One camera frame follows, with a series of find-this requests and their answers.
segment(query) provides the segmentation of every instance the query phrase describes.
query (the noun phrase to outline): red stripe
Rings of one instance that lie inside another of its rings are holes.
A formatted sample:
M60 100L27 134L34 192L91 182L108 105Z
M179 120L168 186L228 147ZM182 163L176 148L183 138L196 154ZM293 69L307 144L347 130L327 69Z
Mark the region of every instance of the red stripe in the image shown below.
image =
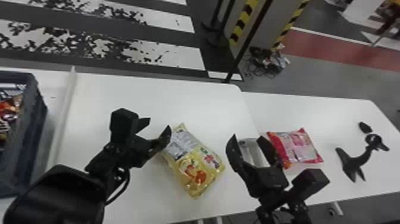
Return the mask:
M372 48L297 30L291 30L283 44L286 46L284 54L400 72L400 51Z

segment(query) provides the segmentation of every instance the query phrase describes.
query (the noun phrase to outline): cable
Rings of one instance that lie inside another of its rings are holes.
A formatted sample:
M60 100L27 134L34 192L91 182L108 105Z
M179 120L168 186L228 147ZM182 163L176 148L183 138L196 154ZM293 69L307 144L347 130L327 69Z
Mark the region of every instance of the cable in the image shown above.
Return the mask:
M253 76L256 77L262 77L265 76L269 79L274 79L279 73L265 67L265 65L260 64L259 62L256 61L256 58L254 58L251 55L245 55L242 58L242 64L244 64L241 67L241 72L246 76L246 77L251 77Z
M229 216L226 216L230 222L230 224L233 224L232 220L230 220Z
M112 196L112 198L110 198L109 200L107 200L105 202L105 205L109 205L111 204L113 201L115 201L115 199L117 199L125 190L126 188L128 188L129 182L130 182L130 172L129 170L124 169L124 173L125 173L125 183L124 186L121 188L121 190L116 193L114 196Z
M272 215L277 219L279 223L282 223L282 214L279 211L272 212Z

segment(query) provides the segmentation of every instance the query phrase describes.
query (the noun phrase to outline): yellow and black striped pole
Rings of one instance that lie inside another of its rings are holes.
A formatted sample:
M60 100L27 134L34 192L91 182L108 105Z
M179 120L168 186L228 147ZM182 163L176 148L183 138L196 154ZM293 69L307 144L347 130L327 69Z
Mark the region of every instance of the yellow and black striped pole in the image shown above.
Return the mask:
M245 29L246 24L249 22L250 15L254 11L254 8L257 6L258 0L247 0L246 5L243 7L243 10L237 20L235 28L233 28L232 34L229 37L229 44L231 46L236 46L240 37L243 35L243 30Z
M272 46L271 50L276 51L277 47L280 45L280 43L283 41L285 38L286 34L289 32L290 28L293 27L295 24L297 18L299 18L300 14L303 12L304 8L307 6L310 0L303 0L300 4L300 7L295 11L295 13L292 15L292 18L288 22L288 24L283 28L283 31L280 33L279 37L276 39L274 45Z

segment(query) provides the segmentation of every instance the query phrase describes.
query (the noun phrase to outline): yellow snack bag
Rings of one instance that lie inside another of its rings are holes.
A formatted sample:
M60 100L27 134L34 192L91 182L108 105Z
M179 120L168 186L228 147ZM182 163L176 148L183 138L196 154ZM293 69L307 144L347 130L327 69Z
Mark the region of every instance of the yellow snack bag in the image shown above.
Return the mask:
M171 141L161 155L192 198L202 195L225 169L221 158L197 140L183 123L173 129Z

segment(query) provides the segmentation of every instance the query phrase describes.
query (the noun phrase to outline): white table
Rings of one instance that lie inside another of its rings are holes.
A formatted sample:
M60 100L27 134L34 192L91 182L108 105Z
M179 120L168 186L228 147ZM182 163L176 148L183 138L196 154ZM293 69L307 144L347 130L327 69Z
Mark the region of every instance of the white table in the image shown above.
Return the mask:
M109 141L111 112L121 107L151 117L150 125L139 133L145 138L156 138L167 125L184 122L221 156L226 170L193 200L156 155L142 169L131 170L130 186L107 206L104 223L180 222L251 211L259 205L225 155L234 133L239 138L257 136L241 91L234 85L79 74L57 162L82 170Z
M329 178L330 184L306 200L307 204L400 191L396 174L400 169L400 133L371 101L247 92L243 97L259 133L304 127L310 135L324 163L297 164L285 172L291 180L304 168L321 168ZM343 148L350 156L365 151L365 134L359 130L358 122L369 124L390 151L373 151L371 159L361 167L367 181L357 177L353 183L342 171L335 148Z

